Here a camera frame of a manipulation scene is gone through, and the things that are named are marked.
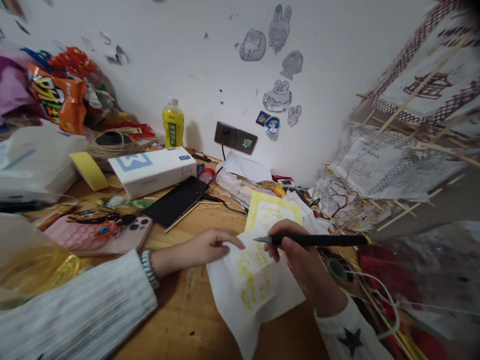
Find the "white wall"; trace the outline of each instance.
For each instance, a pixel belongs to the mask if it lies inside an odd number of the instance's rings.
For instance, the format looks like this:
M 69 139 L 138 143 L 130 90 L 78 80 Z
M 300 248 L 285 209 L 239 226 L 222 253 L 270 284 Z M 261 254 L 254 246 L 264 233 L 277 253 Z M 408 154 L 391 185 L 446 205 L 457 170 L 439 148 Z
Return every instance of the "white wall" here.
M 254 159 L 310 185 L 348 136 L 355 93 L 375 82 L 434 2 L 291 0 L 290 34 L 282 51 L 275 55 L 267 44 L 261 61 L 242 61 L 235 43 L 251 28 L 263 31 L 268 42 L 278 1 L 53 0 L 52 8 L 41 0 L 18 0 L 31 36 L 3 11 L 0 28 L 9 40 L 54 54 L 52 38 L 86 50 L 82 36 L 88 37 L 95 52 L 87 53 L 112 82 L 125 111 L 164 133 L 161 109 L 167 96 L 176 96 L 185 112 L 187 146 L 221 157 L 214 133 L 222 121 L 258 136 Z M 230 14 L 239 16 L 229 20 Z M 130 65 L 107 63 L 99 30 L 123 47 Z M 290 81 L 292 105 L 302 105 L 302 115 L 290 128 L 287 114 L 281 114 L 279 135 L 271 140 L 255 119 L 265 110 L 263 94 L 282 78 L 282 60 L 293 50 L 304 56 L 303 71 Z

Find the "blue logo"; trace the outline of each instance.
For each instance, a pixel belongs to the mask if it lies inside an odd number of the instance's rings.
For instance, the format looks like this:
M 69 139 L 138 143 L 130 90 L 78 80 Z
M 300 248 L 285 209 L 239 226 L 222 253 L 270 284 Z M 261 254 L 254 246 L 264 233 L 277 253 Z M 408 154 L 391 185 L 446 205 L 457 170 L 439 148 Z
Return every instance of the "blue logo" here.
M 135 155 L 127 155 L 117 157 L 116 161 L 120 165 L 121 169 L 127 173 L 132 170 L 137 170 L 145 167 L 149 167 L 154 163 L 147 157 L 147 154 L 140 153 Z

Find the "beaded bracelet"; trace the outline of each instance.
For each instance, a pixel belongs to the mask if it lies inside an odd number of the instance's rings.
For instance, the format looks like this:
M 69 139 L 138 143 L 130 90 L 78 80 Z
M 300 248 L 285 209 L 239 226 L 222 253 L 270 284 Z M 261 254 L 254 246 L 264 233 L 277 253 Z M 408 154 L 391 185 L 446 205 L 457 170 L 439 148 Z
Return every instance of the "beaded bracelet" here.
M 146 277 L 150 282 L 151 287 L 153 290 L 157 290 L 160 287 L 160 283 L 155 278 L 154 272 L 152 271 L 152 265 L 150 264 L 150 251 L 145 250 L 141 254 L 141 265 L 143 266 L 143 270 L 145 271 Z

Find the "tape roll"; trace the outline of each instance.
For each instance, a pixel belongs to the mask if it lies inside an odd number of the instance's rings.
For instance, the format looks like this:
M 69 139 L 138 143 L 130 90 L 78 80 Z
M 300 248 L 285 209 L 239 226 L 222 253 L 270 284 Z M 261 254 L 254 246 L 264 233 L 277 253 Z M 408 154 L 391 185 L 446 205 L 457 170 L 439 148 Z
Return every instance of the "tape roll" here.
M 69 154 L 78 172 L 93 191 L 108 188 L 109 183 L 102 170 L 85 151 Z

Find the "black smartphone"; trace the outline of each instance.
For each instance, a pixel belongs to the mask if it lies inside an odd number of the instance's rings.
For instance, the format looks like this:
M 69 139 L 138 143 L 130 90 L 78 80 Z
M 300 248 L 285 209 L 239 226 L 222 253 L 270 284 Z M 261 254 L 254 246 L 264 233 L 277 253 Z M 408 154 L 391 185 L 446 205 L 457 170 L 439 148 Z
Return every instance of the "black smartphone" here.
M 190 176 L 143 210 L 143 213 L 165 228 L 187 211 L 210 186 Z

